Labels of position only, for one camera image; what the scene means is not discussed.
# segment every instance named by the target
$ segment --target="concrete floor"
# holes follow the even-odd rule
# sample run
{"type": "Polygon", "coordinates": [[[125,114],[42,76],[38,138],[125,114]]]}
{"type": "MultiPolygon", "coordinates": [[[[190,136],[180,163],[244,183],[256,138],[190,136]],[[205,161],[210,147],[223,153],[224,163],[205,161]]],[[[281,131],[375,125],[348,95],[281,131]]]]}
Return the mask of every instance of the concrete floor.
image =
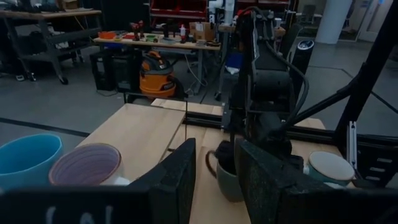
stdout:
{"type": "MultiPolygon", "coordinates": [[[[370,48],[369,43],[340,43],[334,46],[317,44],[306,74],[310,81],[310,93],[303,110],[345,86],[357,74],[370,48]]],[[[88,133],[94,131],[123,105],[122,94],[105,97],[96,92],[88,54],[97,50],[95,47],[84,51],[86,62],[77,68],[70,62],[63,62],[64,73],[70,83],[66,86],[61,85],[53,74],[38,75],[36,82],[17,82],[13,77],[0,78],[0,118],[88,133]]],[[[358,121],[359,133],[398,136],[398,99],[394,94],[395,87],[398,86],[398,76],[394,74],[396,68],[398,63],[388,62],[374,88],[375,95],[390,104],[390,108],[374,95],[370,96],[358,121]]],[[[187,73],[185,61],[176,64],[175,74],[185,88],[195,81],[187,73]]],[[[218,81],[211,82],[214,80],[211,76],[206,79],[208,86],[189,101],[199,103],[203,99],[202,103],[220,105],[221,102],[213,99],[218,81]]],[[[221,101],[227,100],[232,84],[232,80],[224,82],[221,101]]],[[[137,103],[148,105],[150,101],[139,100],[137,103]]],[[[321,119],[327,129],[334,129],[345,103],[346,100],[339,102],[313,117],[321,119]]],[[[0,123],[0,145],[21,136],[42,132],[39,129],[0,123]]],[[[74,148],[83,139],[67,134],[59,135],[66,150],[74,148]]]]}

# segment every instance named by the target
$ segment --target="workbench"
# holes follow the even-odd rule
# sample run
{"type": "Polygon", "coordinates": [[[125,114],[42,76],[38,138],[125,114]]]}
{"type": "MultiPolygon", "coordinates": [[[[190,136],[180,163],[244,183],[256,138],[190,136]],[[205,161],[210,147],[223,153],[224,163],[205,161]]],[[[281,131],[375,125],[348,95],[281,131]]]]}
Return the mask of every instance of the workbench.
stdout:
{"type": "MultiPolygon", "coordinates": [[[[235,26],[227,26],[227,25],[220,25],[218,26],[218,32],[223,33],[223,46],[221,49],[221,58],[224,59],[227,54],[227,48],[228,48],[228,39],[230,35],[235,31],[235,26]]],[[[283,27],[279,27],[275,29],[275,38],[281,38],[286,34],[286,30],[283,27]]],[[[220,81],[218,82],[218,91],[215,94],[215,99],[217,101],[220,101],[221,99],[221,92],[223,91],[223,85],[224,85],[224,76],[225,76],[225,64],[221,65],[221,70],[220,70],[220,81]]]]}
{"type": "MultiPolygon", "coordinates": [[[[89,143],[113,145],[122,154],[124,177],[133,181],[166,158],[185,140],[185,125],[181,124],[185,108],[197,113],[222,115],[221,106],[201,105],[183,101],[156,99],[152,106],[125,104],[79,146],[89,143]]],[[[305,119],[298,126],[324,129],[319,119],[305,119]]],[[[196,139],[197,175],[192,202],[192,224],[250,223],[244,202],[228,202],[220,192],[217,180],[205,165],[205,155],[215,150],[229,135],[220,129],[187,127],[187,138],[196,139]]],[[[334,146],[292,141],[292,154],[302,156],[307,163],[314,151],[326,151],[341,156],[334,146]]],[[[216,167],[216,160],[211,165],[216,167]]]]}
{"type": "Polygon", "coordinates": [[[53,68],[55,70],[55,74],[58,76],[59,80],[62,84],[67,85],[68,79],[63,76],[61,71],[60,62],[58,60],[59,56],[70,54],[72,52],[76,52],[78,50],[87,48],[91,45],[89,42],[86,45],[78,46],[78,47],[68,47],[65,49],[58,49],[56,45],[63,42],[74,41],[82,38],[89,38],[92,35],[96,35],[99,31],[101,31],[101,21],[99,16],[101,11],[99,10],[90,10],[90,9],[77,9],[65,12],[42,12],[42,13],[30,13],[30,12],[14,12],[14,11],[4,11],[0,10],[0,17],[4,18],[4,22],[6,23],[8,32],[11,36],[11,42],[18,57],[21,60],[22,66],[27,74],[27,76],[31,80],[35,80],[33,73],[30,72],[27,61],[28,60],[36,60],[43,62],[51,62],[53,68]],[[84,29],[74,32],[66,32],[59,35],[52,35],[49,31],[48,22],[51,19],[59,19],[59,18],[76,18],[78,16],[96,16],[97,20],[97,28],[93,29],[84,29]],[[26,55],[23,53],[22,48],[19,45],[19,38],[16,28],[13,24],[14,19],[28,19],[37,21],[40,31],[43,35],[43,40],[46,44],[47,50],[40,54],[34,55],[26,55]]]}
{"type": "MultiPolygon", "coordinates": [[[[144,34],[145,36],[147,35],[155,35],[158,40],[163,38],[164,35],[159,35],[159,34],[144,34]]],[[[124,44],[124,45],[133,45],[136,47],[160,47],[160,48],[167,48],[167,49],[183,49],[183,50],[197,50],[198,51],[198,74],[197,78],[203,82],[203,70],[202,66],[204,65],[203,63],[203,51],[204,50],[220,50],[220,47],[212,47],[212,46],[206,46],[206,45],[197,45],[192,42],[186,42],[184,44],[181,44],[180,42],[176,42],[174,44],[164,44],[161,42],[146,42],[146,38],[141,39],[140,41],[135,41],[132,39],[121,39],[121,40],[114,40],[114,39],[101,39],[101,38],[95,38],[95,42],[97,43],[111,43],[111,44],[124,44]]],[[[200,90],[201,83],[196,82],[195,86],[193,87],[193,94],[198,94],[200,90]]]]}

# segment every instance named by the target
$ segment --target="shop vacuum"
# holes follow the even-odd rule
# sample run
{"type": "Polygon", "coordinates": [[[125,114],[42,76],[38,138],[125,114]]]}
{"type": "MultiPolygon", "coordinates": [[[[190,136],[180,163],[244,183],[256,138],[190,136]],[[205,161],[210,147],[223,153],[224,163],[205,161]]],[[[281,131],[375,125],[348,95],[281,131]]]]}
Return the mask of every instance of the shop vacuum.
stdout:
{"type": "Polygon", "coordinates": [[[187,94],[182,84],[174,77],[173,66],[158,52],[144,55],[140,71],[139,88],[148,98],[180,98],[187,94]]]}

